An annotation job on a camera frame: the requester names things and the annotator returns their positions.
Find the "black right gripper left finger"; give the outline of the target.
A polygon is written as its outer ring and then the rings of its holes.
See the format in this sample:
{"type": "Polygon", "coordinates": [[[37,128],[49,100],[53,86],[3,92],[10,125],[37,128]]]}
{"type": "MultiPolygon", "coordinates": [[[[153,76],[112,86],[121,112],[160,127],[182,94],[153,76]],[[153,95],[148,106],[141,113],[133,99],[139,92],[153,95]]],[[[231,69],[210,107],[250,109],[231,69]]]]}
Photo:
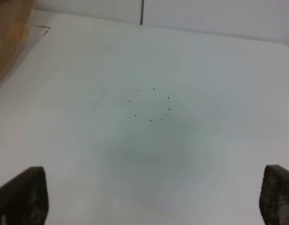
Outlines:
{"type": "Polygon", "coordinates": [[[0,225],[44,225],[48,212],[42,166],[30,167],[0,187],[0,225]]]}

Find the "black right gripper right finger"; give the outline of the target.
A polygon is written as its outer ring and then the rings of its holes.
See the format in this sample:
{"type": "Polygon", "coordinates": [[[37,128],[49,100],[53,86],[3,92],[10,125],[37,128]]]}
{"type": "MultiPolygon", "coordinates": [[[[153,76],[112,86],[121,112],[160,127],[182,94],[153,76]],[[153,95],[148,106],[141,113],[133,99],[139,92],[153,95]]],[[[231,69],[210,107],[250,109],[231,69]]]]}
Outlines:
{"type": "Polygon", "coordinates": [[[280,165],[266,165],[259,210],[264,224],[289,225],[289,170],[280,165]]]}

